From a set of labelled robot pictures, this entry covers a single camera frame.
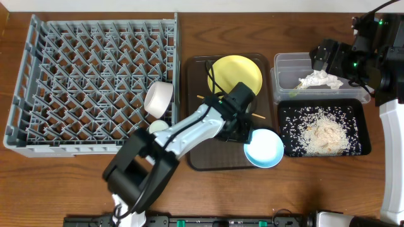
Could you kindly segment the yellow green snack wrapper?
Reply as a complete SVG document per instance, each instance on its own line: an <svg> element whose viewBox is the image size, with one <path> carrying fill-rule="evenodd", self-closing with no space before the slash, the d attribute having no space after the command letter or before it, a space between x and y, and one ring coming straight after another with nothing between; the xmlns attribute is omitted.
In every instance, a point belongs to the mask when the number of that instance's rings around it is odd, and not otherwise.
<svg viewBox="0 0 404 227"><path fill-rule="evenodd" d="M301 88L302 84L297 85L292 91L290 91L288 93L289 97L293 98L295 96L297 96L297 94L299 93L299 89Z"/></svg>

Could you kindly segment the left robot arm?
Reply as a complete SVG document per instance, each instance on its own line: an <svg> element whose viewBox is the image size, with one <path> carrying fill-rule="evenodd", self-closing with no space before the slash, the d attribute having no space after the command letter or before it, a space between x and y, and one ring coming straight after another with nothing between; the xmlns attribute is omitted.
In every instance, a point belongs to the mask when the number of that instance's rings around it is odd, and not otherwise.
<svg viewBox="0 0 404 227"><path fill-rule="evenodd" d="M256 95L239 82L229 92L204 98L192 115L152 134L138 129L102 174L116 200L112 226L143 226L145 211L161 195L179 160L208 139L249 144L252 122L247 111Z"/></svg>

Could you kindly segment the rice food scraps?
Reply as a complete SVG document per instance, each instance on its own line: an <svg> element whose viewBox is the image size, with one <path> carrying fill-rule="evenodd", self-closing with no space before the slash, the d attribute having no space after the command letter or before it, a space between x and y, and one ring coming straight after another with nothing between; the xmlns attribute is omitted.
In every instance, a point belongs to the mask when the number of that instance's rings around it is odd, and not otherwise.
<svg viewBox="0 0 404 227"><path fill-rule="evenodd" d="M279 120L287 156L348 156L362 152L352 107L286 107L280 110Z"/></svg>

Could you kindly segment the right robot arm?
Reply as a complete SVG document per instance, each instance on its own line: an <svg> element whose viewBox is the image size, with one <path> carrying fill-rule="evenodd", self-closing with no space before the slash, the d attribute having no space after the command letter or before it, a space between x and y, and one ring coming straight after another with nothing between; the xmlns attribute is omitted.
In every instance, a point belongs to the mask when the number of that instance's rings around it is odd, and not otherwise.
<svg viewBox="0 0 404 227"><path fill-rule="evenodd" d="M309 53L314 70L372 88L385 143L385 186L380 223L403 226L403 15L368 12L352 19L349 45L324 39Z"/></svg>

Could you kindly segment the white pink bowl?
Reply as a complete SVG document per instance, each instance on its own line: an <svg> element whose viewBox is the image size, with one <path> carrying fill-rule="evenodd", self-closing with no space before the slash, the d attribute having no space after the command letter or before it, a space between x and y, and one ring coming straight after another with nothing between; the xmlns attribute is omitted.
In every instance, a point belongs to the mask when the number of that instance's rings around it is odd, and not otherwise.
<svg viewBox="0 0 404 227"><path fill-rule="evenodd" d="M174 86L171 83L156 81L148 90L144 102L144 109L156 119L159 119L167 110Z"/></svg>

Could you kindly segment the light blue bowl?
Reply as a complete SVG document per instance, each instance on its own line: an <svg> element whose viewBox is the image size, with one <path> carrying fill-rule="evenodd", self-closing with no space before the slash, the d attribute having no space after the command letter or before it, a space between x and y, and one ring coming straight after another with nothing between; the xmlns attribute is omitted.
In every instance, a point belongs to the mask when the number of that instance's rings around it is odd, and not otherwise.
<svg viewBox="0 0 404 227"><path fill-rule="evenodd" d="M255 129L244 154L251 164L259 168L272 168L283 158L284 145L280 136L269 129Z"/></svg>

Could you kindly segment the small white cup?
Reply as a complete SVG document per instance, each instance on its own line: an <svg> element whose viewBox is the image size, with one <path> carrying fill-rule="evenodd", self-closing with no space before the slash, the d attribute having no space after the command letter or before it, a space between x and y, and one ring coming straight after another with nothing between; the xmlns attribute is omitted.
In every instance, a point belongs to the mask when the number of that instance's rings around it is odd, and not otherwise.
<svg viewBox="0 0 404 227"><path fill-rule="evenodd" d="M152 122L148 128L148 132L150 134L153 134L154 132L157 131L163 131L165 129L168 129L169 125L168 123L166 123L163 120L155 120L154 122Z"/></svg>

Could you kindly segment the white paper napkin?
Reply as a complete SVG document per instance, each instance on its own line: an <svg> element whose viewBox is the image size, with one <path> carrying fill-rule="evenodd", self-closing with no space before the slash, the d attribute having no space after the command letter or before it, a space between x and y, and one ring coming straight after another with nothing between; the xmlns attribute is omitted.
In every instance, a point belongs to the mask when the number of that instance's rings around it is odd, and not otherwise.
<svg viewBox="0 0 404 227"><path fill-rule="evenodd" d="M332 90L339 89L343 82L338 79L337 76L326 73L324 70L313 71L313 73L307 75L305 78L299 78L300 84L297 89L304 90L311 86L329 86Z"/></svg>

